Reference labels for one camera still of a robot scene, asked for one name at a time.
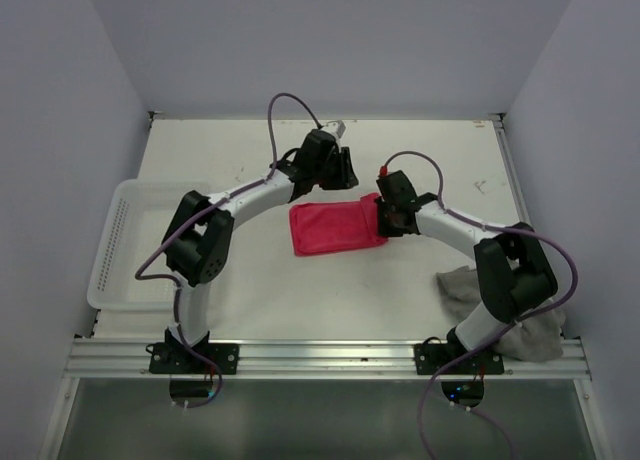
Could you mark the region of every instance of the white table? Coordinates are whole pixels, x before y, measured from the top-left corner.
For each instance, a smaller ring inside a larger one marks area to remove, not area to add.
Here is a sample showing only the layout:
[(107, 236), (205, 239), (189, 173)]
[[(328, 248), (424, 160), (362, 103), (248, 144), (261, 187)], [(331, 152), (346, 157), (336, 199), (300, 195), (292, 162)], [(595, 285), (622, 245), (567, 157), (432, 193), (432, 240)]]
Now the white table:
[[(343, 143), (351, 147), (360, 186), (314, 190), (298, 202), (356, 200), (376, 191), (380, 165), (396, 151), (412, 149), (441, 165), (449, 206), (490, 221), (518, 221), (491, 122), (346, 124)], [(278, 121), (274, 128), (281, 155), (301, 144), (312, 123)], [(270, 159), (266, 121), (158, 120), (139, 177), (205, 179), (222, 191), (265, 173)], [(436, 191), (435, 172), (426, 162), (400, 158), (392, 167), (403, 169), (419, 193)], [(212, 338), (408, 340), (444, 336), (454, 325), (441, 307), (434, 275), (472, 264), (468, 258), (416, 236), (370, 250), (295, 257), (288, 211), (273, 209), (234, 233), (226, 268), (211, 289)], [(95, 337), (160, 339), (169, 320), (168, 311), (102, 311)]]

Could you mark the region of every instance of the white wall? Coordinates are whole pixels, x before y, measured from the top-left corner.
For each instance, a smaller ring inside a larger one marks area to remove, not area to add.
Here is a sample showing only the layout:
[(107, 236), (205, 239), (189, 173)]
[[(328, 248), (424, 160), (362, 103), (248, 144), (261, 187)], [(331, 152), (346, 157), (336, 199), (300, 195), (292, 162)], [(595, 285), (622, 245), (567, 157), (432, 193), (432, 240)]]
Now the white wall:
[(569, 3), (93, 1), (142, 98), (178, 118), (263, 117), (282, 90), (323, 115), (505, 112)]
[(578, 262), (570, 330), (588, 349), (619, 458), (640, 447), (638, 5), (572, 0), (506, 122), (535, 225)]
[(0, 457), (28, 459), (146, 112), (90, 0), (0, 0), (0, 48)]

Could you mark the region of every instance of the gray cloth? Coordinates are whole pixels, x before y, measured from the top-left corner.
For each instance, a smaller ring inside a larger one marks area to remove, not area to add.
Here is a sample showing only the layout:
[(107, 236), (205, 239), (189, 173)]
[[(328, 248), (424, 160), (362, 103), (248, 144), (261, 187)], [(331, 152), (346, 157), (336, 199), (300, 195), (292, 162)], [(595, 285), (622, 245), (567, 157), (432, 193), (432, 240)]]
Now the gray cloth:
[[(436, 274), (445, 310), (462, 321), (481, 302), (478, 275), (469, 267)], [(559, 309), (522, 322), (505, 334), (493, 349), (527, 362), (545, 362), (562, 356), (560, 331), (565, 316)]]

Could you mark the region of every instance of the red fabric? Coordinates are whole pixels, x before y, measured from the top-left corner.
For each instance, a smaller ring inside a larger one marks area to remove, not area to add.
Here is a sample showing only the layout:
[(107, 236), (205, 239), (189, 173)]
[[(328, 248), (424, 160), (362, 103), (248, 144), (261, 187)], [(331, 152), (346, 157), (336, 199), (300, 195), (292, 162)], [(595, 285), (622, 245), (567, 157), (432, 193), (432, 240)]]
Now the red fabric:
[(357, 202), (305, 203), (289, 210), (293, 251), (298, 256), (378, 247), (377, 193)]

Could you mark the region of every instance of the white plastic basket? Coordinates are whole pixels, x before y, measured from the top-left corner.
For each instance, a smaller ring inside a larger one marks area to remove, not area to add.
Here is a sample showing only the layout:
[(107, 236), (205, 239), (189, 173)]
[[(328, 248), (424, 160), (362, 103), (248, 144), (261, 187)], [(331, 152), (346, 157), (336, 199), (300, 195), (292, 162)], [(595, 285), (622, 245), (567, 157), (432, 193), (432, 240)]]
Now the white plastic basket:
[[(172, 282), (141, 282), (133, 275), (160, 246), (180, 200), (191, 190), (206, 195), (211, 187), (203, 181), (126, 180), (118, 185), (91, 272), (87, 293), (91, 306), (116, 311), (171, 309)], [(170, 273), (165, 256), (146, 273)]]

